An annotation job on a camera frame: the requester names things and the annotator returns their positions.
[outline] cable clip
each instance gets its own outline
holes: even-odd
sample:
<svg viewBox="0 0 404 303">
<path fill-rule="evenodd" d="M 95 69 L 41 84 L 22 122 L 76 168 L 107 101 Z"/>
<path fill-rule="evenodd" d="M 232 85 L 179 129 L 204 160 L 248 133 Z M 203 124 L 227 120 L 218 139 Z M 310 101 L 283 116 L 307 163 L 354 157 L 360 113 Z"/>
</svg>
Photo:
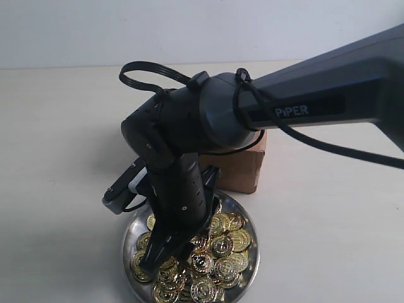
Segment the cable clip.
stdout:
<svg viewBox="0 0 404 303">
<path fill-rule="evenodd" d="M 235 80 L 240 83 L 240 82 L 250 82 L 251 77 L 248 71 L 245 68 L 238 68 L 237 71 L 235 72 Z"/>
</svg>

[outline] piper logo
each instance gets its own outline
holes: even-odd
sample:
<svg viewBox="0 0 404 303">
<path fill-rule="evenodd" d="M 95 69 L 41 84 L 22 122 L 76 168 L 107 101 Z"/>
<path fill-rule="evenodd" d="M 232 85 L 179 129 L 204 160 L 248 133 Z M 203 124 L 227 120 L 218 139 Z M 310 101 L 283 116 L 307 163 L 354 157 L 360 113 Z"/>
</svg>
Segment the piper logo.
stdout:
<svg viewBox="0 0 404 303">
<path fill-rule="evenodd" d="M 275 114 L 279 118 L 295 118 L 299 116 L 308 116 L 309 109 L 306 105 L 277 107 L 275 108 Z"/>
</svg>

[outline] robotic arm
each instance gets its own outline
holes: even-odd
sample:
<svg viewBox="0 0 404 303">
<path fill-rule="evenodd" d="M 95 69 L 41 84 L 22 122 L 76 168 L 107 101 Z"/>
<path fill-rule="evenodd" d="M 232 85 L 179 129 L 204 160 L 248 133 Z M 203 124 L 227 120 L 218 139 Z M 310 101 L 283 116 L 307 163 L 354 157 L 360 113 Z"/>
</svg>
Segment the robotic arm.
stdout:
<svg viewBox="0 0 404 303">
<path fill-rule="evenodd" d="M 201 173 L 200 153 L 245 146 L 255 131 L 278 126 L 275 120 L 290 126 L 372 122 L 404 150 L 404 24 L 249 81 L 264 104 L 241 88 L 239 73 L 202 72 L 185 81 L 146 64 L 127 64 L 120 75 L 131 87 L 157 93 L 121 125 L 140 159 L 103 202 L 120 213 L 136 193 L 147 197 L 156 224 L 140 266 L 151 276 L 169 256 L 181 260 L 193 248 L 192 236 L 209 226 L 218 169 Z M 163 90 L 123 76 L 135 69 L 168 73 L 186 86 Z"/>
</svg>

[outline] white wall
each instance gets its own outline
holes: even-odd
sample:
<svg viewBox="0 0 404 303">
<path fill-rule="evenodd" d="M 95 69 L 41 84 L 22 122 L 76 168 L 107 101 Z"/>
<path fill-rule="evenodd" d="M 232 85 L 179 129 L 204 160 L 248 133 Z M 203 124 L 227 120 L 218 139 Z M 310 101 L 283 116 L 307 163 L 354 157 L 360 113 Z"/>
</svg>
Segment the white wall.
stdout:
<svg viewBox="0 0 404 303">
<path fill-rule="evenodd" d="M 403 22 L 403 0 L 1 0 L 0 68 L 300 59 Z"/>
</svg>

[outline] gold coin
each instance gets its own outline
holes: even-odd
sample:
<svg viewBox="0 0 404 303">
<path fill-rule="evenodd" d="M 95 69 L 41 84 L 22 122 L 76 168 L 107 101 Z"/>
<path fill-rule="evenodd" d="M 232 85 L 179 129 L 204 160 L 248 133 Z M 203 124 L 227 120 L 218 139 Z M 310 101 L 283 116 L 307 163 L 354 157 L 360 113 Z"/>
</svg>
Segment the gold coin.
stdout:
<svg viewBox="0 0 404 303">
<path fill-rule="evenodd" d="M 200 236 L 199 235 L 194 235 L 193 238 L 190 240 L 192 244 L 197 244 L 199 241 Z"/>
<path fill-rule="evenodd" d="M 196 239 L 194 245 L 195 248 L 194 250 L 198 253 L 198 252 L 203 252 L 206 250 L 207 246 L 208 246 L 208 238 L 203 236 L 203 235 L 198 235 L 198 238 Z"/>
<path fill-rule="evenodd" d="M 216 296 L 213 300 L 214 302 L 224 301 L 225 300 L 225 290 L 223 287 L 216 285 Z"/>
<path fill-rule="evenodd" d="M 177 265 L 178 261 L 175 259 L 175 257 L 170 257 L 168 260 L 166 260 L 166 262 L 164 262 L 161 266 L 160 269 L 161 270 L 167 270 L 171 267 L 173 267 L 174 265 Z"/>
<path fill-rule="evenodd" d="M 139 251 L 137 252 L 131 260 L 131 267 L 132 267 L 132 272 L 134 275 L 134 278 L 137 279 L 137 281 L 146 283 L 150 282 L 152 278 L 150 278 L 148 275 L 142 272 L 141 268 L 139 267 L 140 260 L 142 259 L 143 255 L 145 254 L 145 251 Z"/>
<path fill-rule="evenodd" d="M 149 244 L 151 235 L 152 232 L 145 232 L 138 237 L 138 240 L 136 241 L 136 247 L 139 251 L 143 251 L 147 248 L 147 244 Z"/>
<path fill-rule="evenodd" d="M 191 296 L 196 303 L 212 303 L 216 297 L 216 286 L 208 277 L 199 278 L 191 286 Z"/>
<path fill-rule="evenodd" d="M 185 285 L 191 285 L 192 284 L 192 271 L 186 269 L 184 271 L 184 277 L 185 277 Z"/>
<path fill-rule="evenodd" d="M 220 235 L 211 241 L 212 254 L 218 258 L 230 256 L 233 250 L 233 241 L 226 235 Z"/>
<path fill-rule="evenodd" d="M 194 303 L 192 297 L 191 297 L 191 292 L 180 292 L 178 296 L 178 302 L 180 303 Z"/>
<path fill-rule="evenodd" d="M 184 275 L 176 274 L 171 281 L 161 283 L 161 288 L 165 292 L 178 292 L 184 287 L 185 279 Z"/>
<path fill-rule="evenodd" d="M 215 264 L 215 274 L 223 282 L 234 280 L 238 274 L 237 264 L 229 257 L 217 260 Z"/>
<path fill-rule="evenodd" d="M 230 219 L 229 231 L 233 232 L 243 227 L 244 218 L 239 213 L 226 213 Z"/>
<path fill-rule="evenodd" d="M 229 232 L 228 236 L 233 240 L 233 251 L 241 252 L 251 243 L 251 236 L 245 229 Z"/>
<path fill-rule="evenodd" d="M 178 292 L 165 292 L 158 282 L 153 284 L 151 296 L 153 297 L 154 303 L 175 303 L 178 301 Z"/>
<path fill-rule="evenodd" d="M 131 266 L 132 268 L 139 266 L 141 259 L 145 255 L 146 251 L 138 251 L 136 254 L 133 255 L 132 260 L 131 260 Z"/>
<path fill-rule="evenodd" d="M 191 296 L 191 285 L 192 284 L 185 284 L 184 288 L 180 291 L 179 293 L 179 297 L 178 297 L 178 302 L 181 303 L 191 303 L 194 302 L 192 300 L 192 296 Z"/>
<path fill-rule="evenodd" d="M 222 212 L 222 202 L 219 201 L 219 204 L 217 204 L 215 213 L 221 213 Z"/>
<path fill-rule="evenodd" d="M 222 281 L 216 276 L 215 272 L 213 274 L 210 274 L 210 278 L 212 279 L 212 282 L 217 286 L 220 285 Z"/>
<path fill-rule="evenodd" d="M 191 259 L 192 269 L 199 274 L 208 274 L 214 265 L 213 258 L 205 252 L 193 254 Z"/>
<path fill-rule="evenodd" d="M 229 258 L 235 261 L 235 263 L 237 264 L 237 271 L 239 273 L 248 268 L 248 254 L 244 254 L 242 252 L 234 252 L 229 256 Z"/>
<path fill-rule="evenodd" d="M 175 276 L 178 274 L 177 267 L 173 266 L 167 270 L 160 270 L 157 274 L 157 281 L 160 283 L 168 283 L 175 279 Z"/>
<path fill-rule="evenodd" d="M 220 217 L 223 218 L 224 224 L 225 224 L 225 231 L 229 230 L 229 226 L 230 226 L 230 219 L 229 217 L 225 214 L 225 213 L 217 213 L 215 215 L 218 215 Z"/>
<path fill-rule="evenodd" d="M 224 289 L 228 289 L 228 288 L 232 288 L 235 287 L 237 284 L 239 284 L 241 281 L 241 273 L 237 274 L 237 276 L 229 282 L 222 282 L 222 284 L 220 284 L 220 286 Z"/>
<path fill-rule="evenodd" d="M 137 279 L 137 281 L 139 281 L 141 283 L 147 283 L 152 280 L 152 278 L 150 278 L 148 275 L 143 273 L 140 268 L 134 269 L 133 275 L 134 275 L 134 278 Z"/>
<path fill-rule="evenodd" d="M 156 223 L 156 218 L 154 217 L 154 214 L 151 214 L 148 218 L 147 218 L 147 221 L 146 221 L 146 225 L 147 225 L 147 228 L 149 229 L 149 230 L 153 230 L 153 227 L 154 227 L 154 224 Z"/>
<path fill-rule="evenodd" d="M 223 219 L 223 216 L 221 216 L 221 213 L 216 213 L 212 216 L 209 233 L 212 236 L 216 236 L 224 232 L 225 232 L 225 221 Z"/>
</svg>

